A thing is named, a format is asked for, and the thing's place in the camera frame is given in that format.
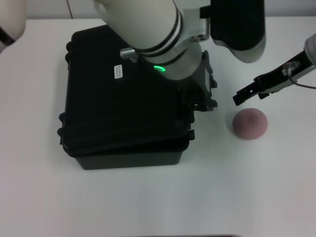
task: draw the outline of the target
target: cable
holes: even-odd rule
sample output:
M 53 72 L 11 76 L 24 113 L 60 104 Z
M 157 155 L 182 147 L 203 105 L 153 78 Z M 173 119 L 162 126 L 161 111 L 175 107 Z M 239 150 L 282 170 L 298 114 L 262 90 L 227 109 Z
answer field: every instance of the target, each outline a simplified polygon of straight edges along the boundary
M 291 81 L 294 85 L 297 85 L 297 86 L 300 86 L 300 87 L 304 87 L 304 88 L 309 88 L 309 89 L 314 89 L 314 90 L 316 90 L 316 87 L 314 87 L 314 86 L 302 85 L 302 84 L 299 84 L 299 83 L 295 82 L 291 76 L 289 76 L 288 78 L 290 79 L 290 81 Z
M 299 84 L 297 83 L 296 81 L 293 80 L 292 78 L 292 71 L 299 68 L 301 65 L 301 63 L 299 61 L 294 61 L 294 62 L 289 62 L 289 63 L 285 63 L 283 65 L 283 68 L 285 70 L 285 73 L 287 75 L 287 77 L 289 78 L 289 80 L 294 84 L 294 85 L 297 85 L 297 86 L 300 86 L 300 87 L 303 87 L 303 88 L 309 88 L 309 89 L 314 89 L 316 90 L 316 87 L 314 86 L 309 86 L 309 85 L 302 85 L 302 84 Z
M 68 10 L 69 10 L 69 13 L 70 13 L 71 19 L 73 19 L 73 13 L 71 12 L 71 9 L 70 9 L 69 0 L 66 0 L 66 1 L 67 1 Z

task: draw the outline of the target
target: white wall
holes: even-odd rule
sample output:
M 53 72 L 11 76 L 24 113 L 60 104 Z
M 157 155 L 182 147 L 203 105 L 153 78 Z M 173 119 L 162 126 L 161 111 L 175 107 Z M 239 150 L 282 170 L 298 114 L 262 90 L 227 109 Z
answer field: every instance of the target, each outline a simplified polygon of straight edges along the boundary
M 30 19 L 70 18 L 66 0 L 27 0 L 27 14 Z
M 98 18 L 93 0 L 69 0 L 74 18 Z M 175 0 L 180 8 L 208 5 L 210 0 Z M 267 16 L 316 16 L 316 0 L 265 0 Z M 66 0 L 28 0 L 29 18 L 70 18 Z

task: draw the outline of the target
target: black plastic case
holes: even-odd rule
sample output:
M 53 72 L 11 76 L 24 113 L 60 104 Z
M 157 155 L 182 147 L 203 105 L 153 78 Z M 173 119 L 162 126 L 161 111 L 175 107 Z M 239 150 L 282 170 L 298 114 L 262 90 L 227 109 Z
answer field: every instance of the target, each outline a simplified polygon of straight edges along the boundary
M 195 137 L 183 86 L 144 62 L 121 59 L 126 47 L 108 26 L 77 32 L 67 44 L 67 100 L 58 134 L 83 169 L 177 164 Z M 116 79 L 118 65 L 122 77 Z M 186 87 L 192 94 L 193 86 Z

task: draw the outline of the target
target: label sticker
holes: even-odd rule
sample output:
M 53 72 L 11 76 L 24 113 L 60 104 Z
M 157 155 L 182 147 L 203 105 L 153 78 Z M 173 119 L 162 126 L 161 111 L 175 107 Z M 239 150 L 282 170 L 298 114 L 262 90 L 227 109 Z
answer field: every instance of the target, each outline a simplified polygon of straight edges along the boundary
M 117 65 L 114 67 L 114 78 L 122 78 L 123 77 L 123 67 L 122 65 Z

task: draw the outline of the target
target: black cable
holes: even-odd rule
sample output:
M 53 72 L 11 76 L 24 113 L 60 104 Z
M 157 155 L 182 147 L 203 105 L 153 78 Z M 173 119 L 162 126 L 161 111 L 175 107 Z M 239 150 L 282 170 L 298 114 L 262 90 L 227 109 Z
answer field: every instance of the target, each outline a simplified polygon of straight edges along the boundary
M 70 13 L 71 19 L 73 19 L 73 13 L 71 12 L 71 9 L 70 9 L 69 0 L 66 0 L 66 1 L 67 1 L 68 10 L 69 10 L 69 13 Z
M 297 86 L 300 86 L 300 87 L 304 87 L 304 88 L 309 88 L 309 89 L 314 89 L 314 90 L 316 90 L 316 87 L 314 87 L 314 86 L 302 85 L 302 84 L 299 84 L 299 83 L 295 82 L 291 76 L 288 76 L 288 78 L 290 79 L 290 81 L 291 81 L 294 85 L 297 85 Z

